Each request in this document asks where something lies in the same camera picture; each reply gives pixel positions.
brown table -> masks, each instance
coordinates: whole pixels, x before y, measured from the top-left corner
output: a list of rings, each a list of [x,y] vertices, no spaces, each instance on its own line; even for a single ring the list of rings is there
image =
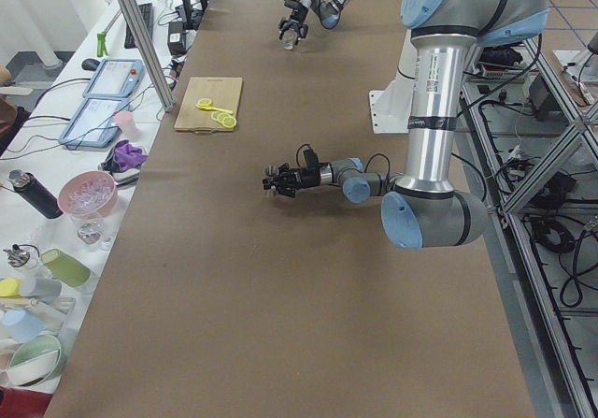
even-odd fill
[[[281,2],[211,0],[176,96],[243,77],[238,129],[165,116],[48,418],[534,415],[482,239],[402,251],[379,199],[263,195],[305,142],[403,168],[406,136],[374,135],[367,101],[394,76],[399,6],[354,0],[332,32],[310,14],[288,52]]]

keyboard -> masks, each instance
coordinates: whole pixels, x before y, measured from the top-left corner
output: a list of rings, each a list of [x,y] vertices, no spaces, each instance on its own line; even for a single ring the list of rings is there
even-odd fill
[[[141,18],[143,18],[143,22],[148,27],[149,38],[152,38],[153,34],[153,4],[141,4],[139,5],[139,12],[141,13]],[[133,37],[133,33],[127,25],[126,35],[124,36],[124,48],[126,49],[134,49],[137,47],[135,44],[135,38]]]

tablet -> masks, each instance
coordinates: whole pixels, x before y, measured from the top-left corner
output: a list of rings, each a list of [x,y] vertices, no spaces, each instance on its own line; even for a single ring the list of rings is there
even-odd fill
[[[126,98],[143,77],[141,60],[105,58],[93,72],[84,97]]]
[[[127,99],[86,97],[58,138],[68,148],[107,147],[120,132],[113,115],[128,109]]]

wooden cutting board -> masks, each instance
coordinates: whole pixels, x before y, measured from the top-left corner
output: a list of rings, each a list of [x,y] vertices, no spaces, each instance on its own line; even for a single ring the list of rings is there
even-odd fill
[[[211,98],[218,108],[231,109],[237,118],[243,79],[237,77],[191,77],[183,103],[175,121],[177,131],[216,132],[234,131],[214,121],[212,111],[202,111],[196,107],[200,98]]]

pink cup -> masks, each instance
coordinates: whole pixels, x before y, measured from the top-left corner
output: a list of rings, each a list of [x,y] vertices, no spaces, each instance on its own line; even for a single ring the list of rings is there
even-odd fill
[[[119,111],[114,115],[114,123],[119,126],[125,136],[133,138],[139,133],[131,111]]]

